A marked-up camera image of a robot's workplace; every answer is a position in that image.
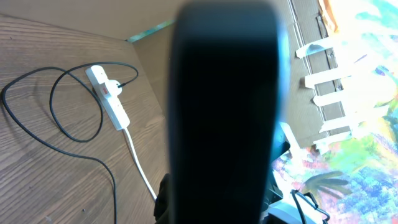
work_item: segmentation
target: white plug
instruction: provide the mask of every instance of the white plug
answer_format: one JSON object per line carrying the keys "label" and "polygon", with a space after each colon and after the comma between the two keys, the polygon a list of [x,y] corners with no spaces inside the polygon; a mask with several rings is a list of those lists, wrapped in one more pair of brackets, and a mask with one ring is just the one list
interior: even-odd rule
{"label": "white plug", "polygon": [[118,88],[120,83],[109,80],[104,68],[99,65],[86,69],[86,74],[116,130],[129,126],[130,119],[118,99],[118,95],[122,92],[122,88]]}

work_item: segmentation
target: black object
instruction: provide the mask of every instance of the black object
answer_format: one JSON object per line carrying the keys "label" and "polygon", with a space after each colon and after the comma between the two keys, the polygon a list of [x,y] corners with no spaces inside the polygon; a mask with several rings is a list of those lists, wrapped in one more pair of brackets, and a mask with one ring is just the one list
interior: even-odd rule
{"label": "black object", "polygon": [[289,85],[278,25],[266,2],[192,2],[178,15],[167,120],[171,223],[258,223]]}
{"label": "black object", "polygon": [[[68,138],[70,138],[70,139],[72,139],[72,140],[74,140],[74,141],[76,141],[76,142],[88,142],[88,141],[91,141],[92,139],[94,139],[94,138],[98,135],[98,133],[100,133],[100,130],[101,130],[101,128],[102,128],[102,123],[103,123],[103,120],[104,120],[104,119],[103,119],[103,118],[104,118],[104,114],[103,114],[101,102],[100,102],[100,100],[98,99],[98,97],[88,88],[88,86],[86,86],[79,78],[77,78],[76,76],[74,76],[71,72],[74,71],[74,70],[77,70],[77,69],[79,69],[79,68],[83,68],[83,67],[87,67],[87,66],[92,66],[92,65],[123,65],[123,66],[127,66],[127,67],[132,68],[133,70],[135,70],[136,73],[137,73],[137,75],[136,75],[133,79],[131,79],[130,81],[121,84],[119,87],[122,87],[122,86],[124,86],[124,85],[126,85],[126,84],[128,84],[128,83],[130,83],[130,82],[132,82],[132,81],[134,81],[134,80],[138,77],[138,71],[137,71],[137,69],[136,69],[134,66],[129,65],[129,64],[126,64],[126,63],[122,63],[122,62],[94,62],[94,63],[87,63],[87,64],[84,64],[84,65],[79,65],[79,66],[77,66],[77,67],[73,67],[73,68],[71,68],[71,69],[69,69],[69,70],[65,70],[65,69],[58,68],[58,67],[44,67],[44,68],[38,68],[38,69],[33,70],[33,71],[31,71],[31,72],[28,72],[28,73],[26,73],[26,74],[24,74],[24,75],[21,75],[20,77],[16,78],[16,79],[13,80],[12,82],[8,83],[8,84],[1,90],[0,95],[1,95],[1,101],[2,101],[2,103],[3,103],[3,105],[4,105],[4,108],[6,109],[6,111],[7,111],[8,114],[10,115],[10,117],[19,125],[19,127],[21,127],[21,128],[22,128],[28,135],[30,135],[32,138],[36,139],[38,142],[42,143],[43,145],[45,145],[45,146],[47,146],[47,147],[49,147],[49,148],[51,148],[51,149],[53,149],[53,150],[55,150],[55,151],[57,151],[57,152],[60,152],[60,153],[62,153],[62,154],[64,154],[64,155],[72,156],[72,157],[76,157],[76,158],[80,158],[80,159],[89,159],[89,160],[92,160],[92,161],[96,161],[96,162],[99,162],[103,167],[105,167],[105,169],[106,169],[106,170],[109,172],[109,174],[111,175],[112,182],[113,182],[114,223],[116,224],[116,223],[118,222],[118,216],[117,216],[117,211],[118,211],[118,210],[117,210],[117,203],[116,203],[116,181],[115,181],[115,179],[114,179],[114,176],[113,176],[111,170],[108,168],[108,166],[107,166],[103,161],[101,161],[101,160],[99,160],[99,159],[97,159],[97,158],[89,157],[89,156],[81,156],[81,155],[78,155],[78,154],[74,154],[74,153],[70,153],[70,152],[64,151],[64,150],[62,150],[62,149],[59,149],[59,148],[57,148],[57,147],[55,147],[55,146],[53,146],[53,145],[51,145],[51,144],[45,142],[45,141],[42,140],[41,138],[37,137],[35,134],[33,134],[31,131],[29,131],[29,130],[28,130],[16,117],[15,117],[14,113],[13,113],[13,112],[11,111],[11,109],[8,107],[8,104],[7,104],[7,101],[6,101],[6,93],[7,93],[7,90],[8,90],[11,86],[13,86],[13,84],[19,82],[19,81],[22,80],[23,78],[26,78],[26,77],[28,77],[29,75],[33,75],[33,74],[35,74],[35,73],[37,73],[37,72],[44,71],[44,70],[58,70],[58,71],[61,71],[61,72],[63,72],[62,75],[60,75],[60,76],[57,78],[57,80],[55,81],[54,85],[52,86],[52,89],[51,89],[51,92],[50,92],[50,102],[49,102],[49,104],[50,104],[50,111],[51,111],[52,117],[53,117],[54,121],[56,122],[58,128],[61,130],[61,132],[62,132],[63,134],[65,134],[66,136],[68,136]],[[81,140],[81,139],[77,139],[77,138],[74,138],[73,136],[71,136],[71,135],[62,127],[62,125],[59,123],[59,121],[58,121],[58,119],[57,119],[57,116],[56,116],[55,113],[54,113],[54,110],[53,110],[53,107],[52,107],[54,91],[55,91],[55,88],[57,87],[59,81],[60,81],[65,75],[70,75],[70,76],[71,76],[72,78],[74,78],[78,83],[80,83],[80,84],[93,96],[93,98],[95,99],[95,101],[96,101],[97,104],[98,104],[99,110],[100,110],[100,112],[101,112],[101,121],[100,121],[100,123],[99,123],[99,127],[98,127],[97,132],[95,132],[95,134],[94,134],[91,138],[89,138],[89,139]]]}

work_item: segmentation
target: extension cord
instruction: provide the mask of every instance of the extension cord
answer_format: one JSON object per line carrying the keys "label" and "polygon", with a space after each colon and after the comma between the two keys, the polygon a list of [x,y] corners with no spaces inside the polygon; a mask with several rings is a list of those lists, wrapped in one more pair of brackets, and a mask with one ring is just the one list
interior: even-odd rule
{"label": "extension cord", "polygon": [[86,74],[116,130],[119,131],[123,129],[126,140],[129,143],[131,156],[136,163],[138,171],[142,179],[144,180],[152,198],[156,200],[156,194],[150,186],[150,183],[141,168],[136,154],[136,150],[132,143],[132,138],[127,129],[130,124],[130,119],[127,116],[127,113],[123,109],[123,106],[118,98],[118,95],[120,95],[120,93],[122,92],[120,83],[116,80],[109,80],[108,76],[106,76],[104,68],[99,65],[94,65],[86,69]]}

